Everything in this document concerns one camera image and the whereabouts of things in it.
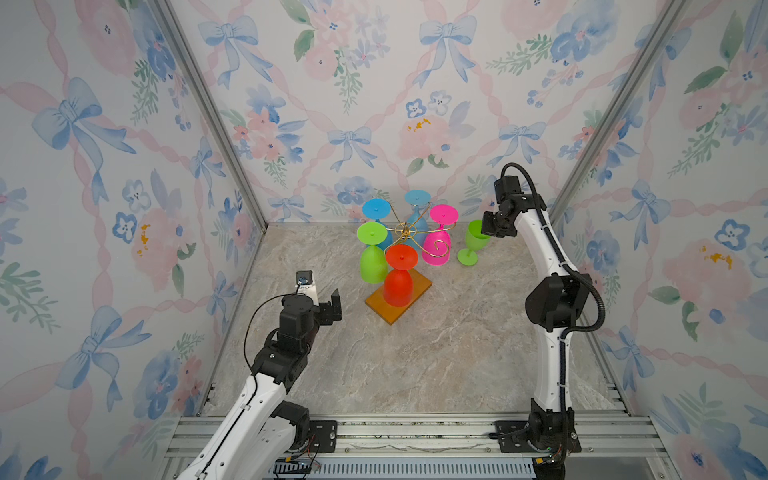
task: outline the black mounting plate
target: black mounting plate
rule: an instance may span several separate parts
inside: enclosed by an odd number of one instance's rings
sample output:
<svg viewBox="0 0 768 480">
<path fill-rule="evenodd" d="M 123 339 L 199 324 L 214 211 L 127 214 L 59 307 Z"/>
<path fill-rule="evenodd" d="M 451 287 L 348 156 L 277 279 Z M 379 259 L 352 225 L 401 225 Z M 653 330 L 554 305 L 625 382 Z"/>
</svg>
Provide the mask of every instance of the black mounting plate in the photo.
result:
<svg viewBox="0 0 768 480">
<path fill-rule="evenodd" d="M 336 420 L 310 420 L 309 438 L 312 440 L 307 453 L 334 453 L 336 451 L 336 430 L 339 423 Z"/>
<path fill-rule="evenodd" d="M 527 423 L 526 420 L 497 420 L 494 422 L 494 426 L 496 427 L 497 433 L 509 433 L 523 429 Z M 550 437 L 547 435 L 543 438 L 547 440 L 545 446 L 550 447 L 552 453 L 556 452 L 560 446 L 559 436 L 552 435 Z M 499 439 L 498 446 L 502 453 L 543 453 L 537 452 L 535 449 L 531 448 L 528 444 L 528 439 L 528 432 L 523 432 L 518 437 L 504 437 L 503 439 Z M 570 453 L 579 453 L 581 451 L 581 443 L 578 441 L 578 437 L 575 439 L 571 437 L 568 440 L 568 451 Z"/>
</svg>

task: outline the wallpapered wall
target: wallpapered wall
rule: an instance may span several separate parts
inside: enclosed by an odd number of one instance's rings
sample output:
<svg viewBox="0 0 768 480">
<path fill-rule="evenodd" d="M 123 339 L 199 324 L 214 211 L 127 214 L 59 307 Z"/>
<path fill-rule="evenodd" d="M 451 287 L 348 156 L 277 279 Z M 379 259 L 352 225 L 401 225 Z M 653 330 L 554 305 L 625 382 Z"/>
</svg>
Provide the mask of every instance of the wallpapered wall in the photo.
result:
<svg viewBox="0 0 768 480">
<path fill-rule="evenodd" d="M 479 217 L 503 161 L 554 199 L 664 2 L 172 3 L 268 219 L 358 222 L 412 188 Z"/>
<path fill-rule="evenodd" d="M 768 478 L 767 28 L 764 0 L 691 2 L 565 216 L 611 366 L 686 480 Z"/>
<path fill-rule="evenodd" d="M 257 229 L 143 2 L 0 10 L 0 478 L 150 478 Z"/>
</svg>

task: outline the robotic arm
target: robotic arm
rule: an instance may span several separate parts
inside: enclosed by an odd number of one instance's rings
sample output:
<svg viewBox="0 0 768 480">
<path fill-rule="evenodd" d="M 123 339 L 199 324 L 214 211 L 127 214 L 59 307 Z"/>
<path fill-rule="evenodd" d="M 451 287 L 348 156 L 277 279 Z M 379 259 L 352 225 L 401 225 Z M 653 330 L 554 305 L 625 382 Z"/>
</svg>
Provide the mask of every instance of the robotic arm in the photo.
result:
<svg viewBox="0 0 768 480">
<path fill-rule="evenodd" d="M 517 177 L 506 176 L 508 167 L 521 171 L 531 193 L 520 188 Z M 523 236 L 533 256 L 541 282 L 525 299 L 525 312 L 536 329 L 538 341 L 538 375 L 527 428 L 500 436 L 528 440 L 539 452 L 554 452 L 538 458 L 537 465 L 549 467 L 552 478 L 564 477 L 563 461 L 570 452 L 580 451 L 574 430 L 574 411 L 568 389 L 568 351 L 571 332 L 590 332 L 602 326 L 605 308 L 599 292 L 587 274 L 580 274 L 564 255 L 562 245 L 552 233 L 549 216 L 541 196 L 523 167 L 506 164 L 502 176 L 494 183 L 497 212 L 485 212 L 481 231 L 494 237 Z M 576 325 L 587 296 L 598 304 L 598 320 L 594 325 Z"/>
<path fill-rule="evenodd" d="M 310 440 L 309 410 L 285 398 L 306 367 L 320 326 L 341 318 L 339 290 L 330 302 L 318 303 L 312 272 L 297 272 L 296 292 L 283 296 L 280 327 L 266 338 L 219 429 L 179 479 L 261 480 L 284 452 L 303 451 Z"/>
</svg>

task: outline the metal corner post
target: metal corner post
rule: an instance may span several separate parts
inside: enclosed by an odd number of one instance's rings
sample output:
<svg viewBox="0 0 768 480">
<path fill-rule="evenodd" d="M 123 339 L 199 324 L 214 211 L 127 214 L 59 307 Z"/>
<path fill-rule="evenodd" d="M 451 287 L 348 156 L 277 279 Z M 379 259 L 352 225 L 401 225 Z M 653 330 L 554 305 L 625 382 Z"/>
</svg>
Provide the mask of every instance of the metal corner post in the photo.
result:
<svg viewBox="0 0 768 480">
<path fill-rule="evenodd" d="M 553 222 L 565 213 L 565 209 L 568 208 L 568 202 L 576 194 L 576 191 L 584 181 L 584 177 L 592 168 L 595 159 L 597 159 L 605 142 L 621 119 L 621 115 L 624 114 L 627 106 L 637 93 L 646 74 L 650 71 L 658 55 L 661 54 L 669 37 L 672 35 L 674 26 L 689 3 L 690 0 L 669 0 L 664 10 L 659 14 L 656 23 L 648 35 L 645 46 L 640 50 L 629 67 L 626 80 L 619 87 L 618 92 L 608 105 L 605 114 L 595 128 L 594 136 L 584 147 L 581 159 L 576 163 L 571 175 L 565 181 L 557 200 L 554 202 L 554 208 L 550 216 Z"/>
<path fill-rule="evenodd" d="M 230 172 L 232 172 L 235 184 L 243 195 L 243 201 L 246 204 L 246 207 L 258 223 L 261 233 L 264 234 L 264 232 L 266 232 L 266 218 L 259 208 L 256 195 L 248 181 L 248 176 L 245 171 L 243 171 L 240 162 L 237 160 L 235 150 L 227 136 L 227 128 L 219 116 L 213 97 L 211 97 L 210 91 L 205 84 L 202 71 L 195 61 L 194 55 L 189 47 L 189 42 L 187 42 L 187 37 L 184 35 L 184 31 L 179 25 L 174 8 L 170 5 L 169 0 L 149 0 L 148 3 L 152 13 L 160 24 L 161 30 L 165 34 L 171 51 L 184 71 L 192 95 L 211 127 L 211 135 L 214 137 L 224 161 L 230 168 Z"/>
</svg>

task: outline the wooden block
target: wooden block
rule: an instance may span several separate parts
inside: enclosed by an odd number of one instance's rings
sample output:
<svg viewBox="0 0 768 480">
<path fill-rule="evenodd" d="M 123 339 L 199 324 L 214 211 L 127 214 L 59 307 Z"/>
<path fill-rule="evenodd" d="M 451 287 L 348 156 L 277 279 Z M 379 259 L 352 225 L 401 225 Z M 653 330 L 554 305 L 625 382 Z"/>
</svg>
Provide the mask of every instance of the wooden block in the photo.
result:
<svg viewBox="0 0 768 480">
<path fill-rule="evenodd" d="M 366 305 L 371 307 L 371 310 L 378 313 L 380 317 L 384 319 L 389 325 L 392 325 L 397 321 L 400 316 L 411 308 L 416 300 L 419 299 L 429 287 L 432 286 L 432 281 L 415 269 L 408 270 L 413 279 L 413 296 L 411 297 L 411 303 L 406 306 L 392 306 L 384 300 L 384 286 L 381 285 L 373 295 L 366 299 Z"/>
</svg>

